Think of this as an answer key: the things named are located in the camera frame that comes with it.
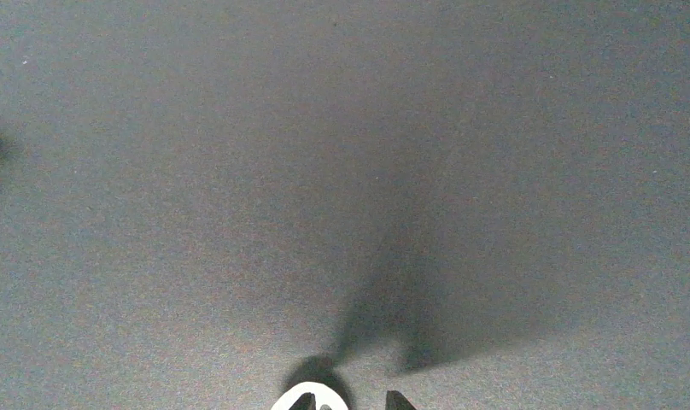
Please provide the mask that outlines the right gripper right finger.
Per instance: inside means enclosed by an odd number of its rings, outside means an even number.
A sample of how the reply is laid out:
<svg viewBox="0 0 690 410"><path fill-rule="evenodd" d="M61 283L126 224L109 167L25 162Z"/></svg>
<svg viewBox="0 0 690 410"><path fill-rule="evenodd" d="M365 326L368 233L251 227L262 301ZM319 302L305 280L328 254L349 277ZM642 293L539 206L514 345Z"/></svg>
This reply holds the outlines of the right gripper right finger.
<svg viewBox="0 0 690 410"><path fill-rule="evenodd" d="M388 390L385 410L416 410L416 407L400 391Z"/></svg>

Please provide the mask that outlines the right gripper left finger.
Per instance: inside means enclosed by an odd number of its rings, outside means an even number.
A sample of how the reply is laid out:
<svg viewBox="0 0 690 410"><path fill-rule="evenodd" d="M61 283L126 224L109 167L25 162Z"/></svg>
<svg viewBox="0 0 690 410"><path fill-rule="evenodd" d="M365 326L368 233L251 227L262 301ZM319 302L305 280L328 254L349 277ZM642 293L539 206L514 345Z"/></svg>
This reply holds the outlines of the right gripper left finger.
<svg viewBox="0 0 690 410"><path fill-rule="evenodd" d="M316 410L316 396L313 393L303 393L289 408L289 410Z"/></svg>

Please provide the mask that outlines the white earbud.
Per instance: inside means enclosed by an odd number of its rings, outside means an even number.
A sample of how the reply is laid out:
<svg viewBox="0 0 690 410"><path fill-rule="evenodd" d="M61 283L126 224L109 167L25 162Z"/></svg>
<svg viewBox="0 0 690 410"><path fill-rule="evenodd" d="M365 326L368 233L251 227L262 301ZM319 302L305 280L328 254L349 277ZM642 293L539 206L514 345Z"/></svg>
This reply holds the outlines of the white earbud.
<svg viewBox="0 0 690 410"><path fill-rule="evenodd" d="M326 384L302 382L286 390L271 406L271 410L295 409L349 410L349 405Z"/></svg>

